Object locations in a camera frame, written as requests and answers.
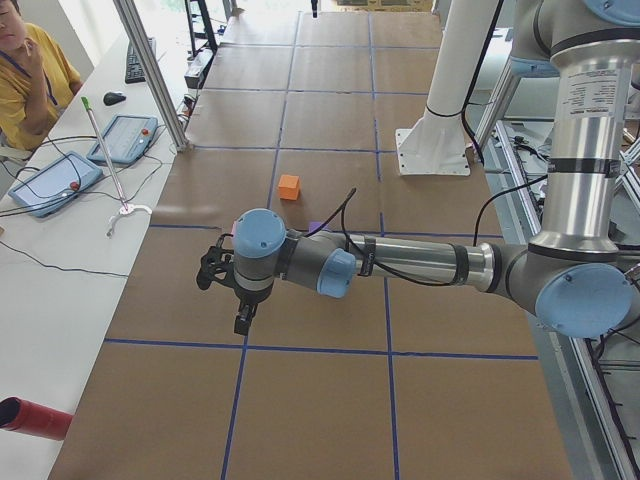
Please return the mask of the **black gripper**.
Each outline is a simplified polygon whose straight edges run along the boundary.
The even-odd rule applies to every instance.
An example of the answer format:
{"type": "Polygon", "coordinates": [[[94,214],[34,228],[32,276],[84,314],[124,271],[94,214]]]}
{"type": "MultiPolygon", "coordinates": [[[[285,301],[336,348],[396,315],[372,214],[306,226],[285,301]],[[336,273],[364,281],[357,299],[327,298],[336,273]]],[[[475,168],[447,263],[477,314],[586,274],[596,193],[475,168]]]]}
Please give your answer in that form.
{"type": "Polygon", "coordinates": [[[234,321],[234,333],[248,335],[251,328],[252,316],[256,315],[259,303],[251,299],[241,299],[238,313],[234,321]]]}

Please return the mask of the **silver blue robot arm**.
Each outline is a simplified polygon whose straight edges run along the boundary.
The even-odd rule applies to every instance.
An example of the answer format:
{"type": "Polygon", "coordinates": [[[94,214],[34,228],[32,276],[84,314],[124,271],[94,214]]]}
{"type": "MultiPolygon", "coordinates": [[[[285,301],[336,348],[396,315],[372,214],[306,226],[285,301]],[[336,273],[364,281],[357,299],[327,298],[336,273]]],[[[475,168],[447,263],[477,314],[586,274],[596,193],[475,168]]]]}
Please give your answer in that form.
{"type": "Polygon", "coordinates": [[[276,279],[340,298],[355,276],[371,275],[470,285],[568,337],[593,338],[621,324],[639,290],[608,228],[627,88],[639,60],[639,5],[522,1],[511,58],[517,66],[552,66],[559,76],[542,226],[526,246],[303,234],[254,209],[237,220],[229,258],[240,301],[235,332],[248,333],[276,279]]]}

